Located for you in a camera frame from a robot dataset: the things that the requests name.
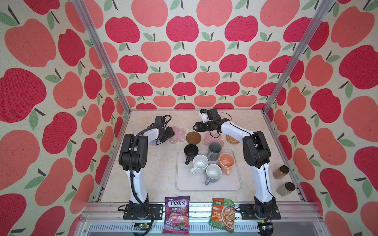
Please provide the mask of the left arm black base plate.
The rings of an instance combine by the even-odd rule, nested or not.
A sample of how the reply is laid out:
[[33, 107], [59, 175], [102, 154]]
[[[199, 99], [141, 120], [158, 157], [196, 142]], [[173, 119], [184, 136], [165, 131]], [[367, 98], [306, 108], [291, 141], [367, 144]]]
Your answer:
[[163, 204], [145, 203], [149, 210], [138, 203], [129, 202], [124, 209], [124, 220], [151, 220], [150, 212], [153, 213], [154, 220], [161, 220], [164, 212]]

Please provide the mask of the pink flower silicone coaster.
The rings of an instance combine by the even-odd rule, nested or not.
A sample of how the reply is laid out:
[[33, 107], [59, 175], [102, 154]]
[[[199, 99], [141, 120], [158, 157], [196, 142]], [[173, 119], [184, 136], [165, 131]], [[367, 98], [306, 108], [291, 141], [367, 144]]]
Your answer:
[[218, 134], [218, 136], [212, 136], [210, 132], [205, 133], [205, 137], [202, 139], [202, 144], [209, 146], [212, 143], [218, 143], [222, 147], [224, 146], [224, 141], [220, 134]]

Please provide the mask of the round brown wooden coaster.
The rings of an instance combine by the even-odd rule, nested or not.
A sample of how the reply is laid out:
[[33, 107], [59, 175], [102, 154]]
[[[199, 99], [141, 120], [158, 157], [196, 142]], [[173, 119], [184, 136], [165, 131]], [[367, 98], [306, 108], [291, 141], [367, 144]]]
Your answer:
[[200, 133], [198, 133], [198, 132], [192, 131], [192, 132], [189, 132], [186, 135], [186, 141], [189, 144], [197, 145], [201, 142], [201, 140], [202, 140], [202, 137], [201, 137]]

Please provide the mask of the round grey coaster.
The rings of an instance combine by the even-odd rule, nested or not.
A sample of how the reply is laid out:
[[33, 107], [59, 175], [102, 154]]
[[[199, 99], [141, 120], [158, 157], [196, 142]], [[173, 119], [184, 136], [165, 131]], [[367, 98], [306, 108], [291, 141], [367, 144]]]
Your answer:
[[156, 138], [156, 139], [153, 139], [149, 144], [152, 145], [152, 146], [157, 146], [159, 143], [159, 139]]

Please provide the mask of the round woven rattan coaster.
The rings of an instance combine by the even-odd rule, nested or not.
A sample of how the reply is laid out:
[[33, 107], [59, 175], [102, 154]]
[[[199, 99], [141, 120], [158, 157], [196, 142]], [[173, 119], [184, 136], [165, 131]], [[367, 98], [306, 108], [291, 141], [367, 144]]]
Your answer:
[[229, 135], [226, 135], [226, 140], [227, 140], [228, 143], [230, 143], [232, 145], [237, 145], [237, 144], [240, 143], [238, 140], [236, 140], [235, 138], [233, 138]]

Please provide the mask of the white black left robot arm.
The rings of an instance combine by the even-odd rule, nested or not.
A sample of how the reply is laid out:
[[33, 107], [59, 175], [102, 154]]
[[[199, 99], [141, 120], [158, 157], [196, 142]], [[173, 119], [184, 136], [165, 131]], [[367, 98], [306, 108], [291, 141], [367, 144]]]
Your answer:
[[151, 142], [155, 142], [157, 145], [162, 144], [174, 135], [175, 132], [172, 127], [150, 126], [136, 135], [126, 134], [124, 136], [119, 155], [119, 165], [127, 172], [133, 204], [147, 205], [149, 202], [144, 181], [148, 145]]

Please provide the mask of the orange pink mug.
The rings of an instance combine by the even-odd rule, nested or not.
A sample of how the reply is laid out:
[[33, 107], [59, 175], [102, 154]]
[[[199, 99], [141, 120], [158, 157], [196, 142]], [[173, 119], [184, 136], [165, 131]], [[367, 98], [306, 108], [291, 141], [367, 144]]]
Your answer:
[[231, 174], [231, 169], [235, 165], [235, 158], [229, 153], [223, 153], [219, 158], [219, 166], [226, 176]]

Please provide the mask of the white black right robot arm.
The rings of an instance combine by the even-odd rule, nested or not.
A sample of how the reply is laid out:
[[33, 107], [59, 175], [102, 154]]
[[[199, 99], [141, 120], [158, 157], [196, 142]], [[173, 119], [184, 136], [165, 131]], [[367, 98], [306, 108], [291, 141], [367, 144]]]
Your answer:
[[271, 193], [268, 174], [271, 150], [263, 132], [249, 131], [228, 119], [222, 119], [217, 122], [196, 122], [193, 130], [196, 132], [216, 130], [242, 143], [244, 159], [251, 166], [254, 176], [255, 203], [267, 206], [276, 204], [276, 199]]

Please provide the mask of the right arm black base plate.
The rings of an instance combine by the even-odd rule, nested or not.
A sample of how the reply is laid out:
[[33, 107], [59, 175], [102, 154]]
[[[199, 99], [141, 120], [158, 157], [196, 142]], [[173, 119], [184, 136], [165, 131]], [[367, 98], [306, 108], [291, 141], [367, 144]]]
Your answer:
[[281, 214], [274, 201], [267, 203], [256, 202], [255, 204], [240, 204], [236, 210], [243, 220], [280, 220]]

